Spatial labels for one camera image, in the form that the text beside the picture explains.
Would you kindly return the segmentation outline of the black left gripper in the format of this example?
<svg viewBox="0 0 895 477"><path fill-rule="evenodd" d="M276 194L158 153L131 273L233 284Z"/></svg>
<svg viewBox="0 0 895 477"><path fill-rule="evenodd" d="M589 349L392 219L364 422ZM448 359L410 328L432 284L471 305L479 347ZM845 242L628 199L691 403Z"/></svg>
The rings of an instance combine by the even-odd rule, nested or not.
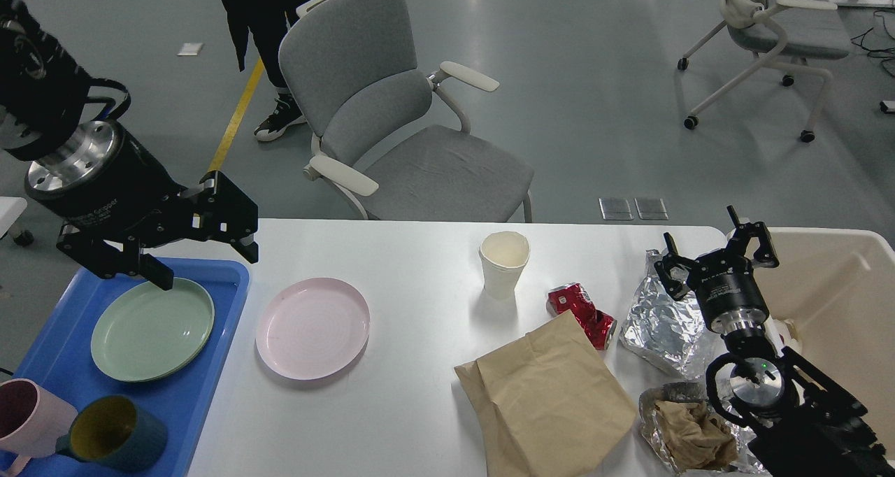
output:
<svg viewBox="0 0 895 477"><path fill-rule="evenodd" d="M176 183L117 121L87 121L68 136L27 129L25 158L28 195L64 221L55 247L101 279L140 276L169 291L173 271L143 248L182 239L226 243L259 262L255 201L221 171Z"/></svg>

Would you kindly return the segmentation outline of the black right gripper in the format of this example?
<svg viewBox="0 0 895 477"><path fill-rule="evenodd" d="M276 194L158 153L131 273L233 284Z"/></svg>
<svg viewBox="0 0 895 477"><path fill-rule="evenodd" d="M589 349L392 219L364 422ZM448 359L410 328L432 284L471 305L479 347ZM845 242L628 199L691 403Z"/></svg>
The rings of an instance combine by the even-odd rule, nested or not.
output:
<svg viewBox="0 0 895 477"><path fill-rule="evenodd" d="M734 225L726 250L696 258L680 256L671 234L663 234L666 253L654 263L665 292L681 301L691 290L710 331L729 334L757 328L769 318L769 309L752 268L777 268L779 257L768 227L762 221L742 222L734 206L726 211Z"/></svg>

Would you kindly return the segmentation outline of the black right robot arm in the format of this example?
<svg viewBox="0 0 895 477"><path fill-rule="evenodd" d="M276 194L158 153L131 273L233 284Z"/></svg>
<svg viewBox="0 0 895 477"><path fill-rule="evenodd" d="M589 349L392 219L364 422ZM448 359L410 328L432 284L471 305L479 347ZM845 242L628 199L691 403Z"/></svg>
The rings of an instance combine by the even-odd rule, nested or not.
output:
<svg viewBox="0 0 895 477"><path fill-rule="evenodd" d="M724 248L687 258L664 234L667 251L654 265L672 299L696 295L707 330L726 347L706 369L709 404L754 432L748 448L773 476L892 476L864 404L796 350L775 349L754 277L780 264L773 237L764 222L726 211L734 231Z"/></svg>

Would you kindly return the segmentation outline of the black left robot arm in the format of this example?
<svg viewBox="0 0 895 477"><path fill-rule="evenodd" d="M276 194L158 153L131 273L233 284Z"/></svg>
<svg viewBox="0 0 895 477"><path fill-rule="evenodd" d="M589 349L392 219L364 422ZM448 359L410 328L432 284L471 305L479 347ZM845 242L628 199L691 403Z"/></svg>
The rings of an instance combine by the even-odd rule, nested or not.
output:
<svg viewBox="0 0 895 477"><path fill-rule="evenodd" d="M258 206L221 171L176 183L120 123L131 98L94 78L22 0L2 0L2 149L28 162L28 195L63 219L58 250L96 274L140 276L167 291L173 271L147 248L230 245L250 263Z"/></svg>

